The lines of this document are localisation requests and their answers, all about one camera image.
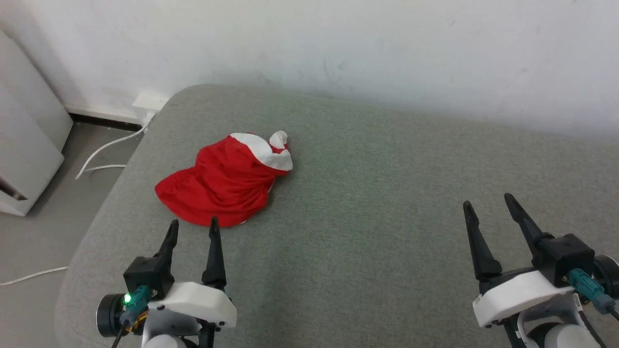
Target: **white cable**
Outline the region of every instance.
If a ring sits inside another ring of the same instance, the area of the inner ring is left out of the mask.
[[[140,133],[144,132],[144,130],[149,126],[150,121],[148,123],[146,123],[139,131],[133,133],[130,136],[126,136],[126,137],[122,137],[120,139],[114,140],[114,141],[110,141],[109,143],[105,144],[104,146],[101,146],[97,149],[97,151],[93,152],[92,155],[90,155],[90,157],[86,160],[86,162],[84,163],[84,165],[82,166],[82,169],[79,171],[79,173],[76,176],[76,180],[79,179],[80,176],[82,176],[82,174],[84,174],[85,172],[92,172],[94,170],[98,170],[98,169],[104,169],[104,168],[124,168],[126,167],[124,164],[112,164],[112,165],[102,165],[100,167],[93,167],[93,168],[89,168],[86,169],[86,166],[88,165],[88,163],[90,163],[90,161],[99,153],[101,152],[101,150],[105,149],[108,146],[112,146],[114,144],[118,144],[121,141],[125,141],[127,139],[131,139],[134,136],[139,135]]]
[[[0,283],[0,286],[6,286],[6,285],[11,285],[11,284],[19,283],[21,281],[25,281],[26,279],[34,278],[34,277],[40,276],[42,274],[52,273],[52,272],[56,272],[56,271],[62,271],[62,270],[67,269],[67,268],[69,268],[69,267],[67,266],[67,267],[58,267],[58,268],[54,268],[54,269],[48,269],[47,271],[37,272],[37,273],[31,274],[29,276],[21,277],[20,279],[16,279],[14,281],[6,282],[6,283]]]
[[[85,172],[92,172],[94,170],[98,170],[98,169],[105,169],[105,168],[124,168],[127,167],[126,164],[109,164],[109,165],[100,165],[99,167],[92,167],[92,168],[88,168],[86,170],[84,170]]]

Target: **baseboard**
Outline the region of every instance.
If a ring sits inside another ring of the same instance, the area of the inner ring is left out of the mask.
[[[73,120],[73,122],[88,123],[88,124],[94,124],[97,126],[122,129],[123,131],[137,132],[142,128],[142,126],[137,123],[120,122],[120,121],[115,121],[115,120],[109,120],[106,118],[80,115],[77,113],[69,113],[69,116],[71,116],[71,119]]]
[[[68,103],[63,105],[69,113],[76,115],[89,116],[91,118],[100,118],[103,120],[117,121],[121,123],[142,124],[133,110],[91,107]]]

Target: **orange wire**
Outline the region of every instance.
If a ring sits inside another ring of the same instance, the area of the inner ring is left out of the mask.
[[[126,328],[127,332],[130,333],[134,329],[137,329],[137,327],[140,326],[140,323],[143,322],[148,315],[149,315],[149,311],[145,311],[142,314],[140,314],[140,316],[137,317],[135,325],[131,328]]]

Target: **white label sticker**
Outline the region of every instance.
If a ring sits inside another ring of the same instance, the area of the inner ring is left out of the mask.
[[[578,293],[574,293],[574,303],[576,303],[576,310],[577,311],[581,311],[582,310],[582,305],[580,303],[580,296],[578,296]]]

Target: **white fabric trim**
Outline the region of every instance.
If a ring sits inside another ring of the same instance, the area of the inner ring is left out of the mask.
[[[258,159],[260,163],[265,166],[273,169],[285,170],[287,172],[292,170],[292,158],[290,157],[290,152],[288,150],[275,154],[273,153],[273,149],[271,149],[269,143],[255,134],[232,133],[230,136],[249,147],[249,150],[254,157],[256,157],[256,159]],[[288,138],[286,133],[279,131],[271,136],[271,140],[275,142],[275,144],[271,144],[277,149],[283,149],[284,144],[286,144],[286,138]]]
[[[285,149],[286,139],[288,139],[288,134],[286,134],[286,132],[277,131],[269,139],[269,144],[271,144],[271,146],[275,147],[276,149]]]
[[[273,188],[273,185],[275,185],[275,180],[273,180],[273,184],[271,184],[271,187],[269,188],[269,190],[267,191],[267,193],[271,193],[271,189]]]

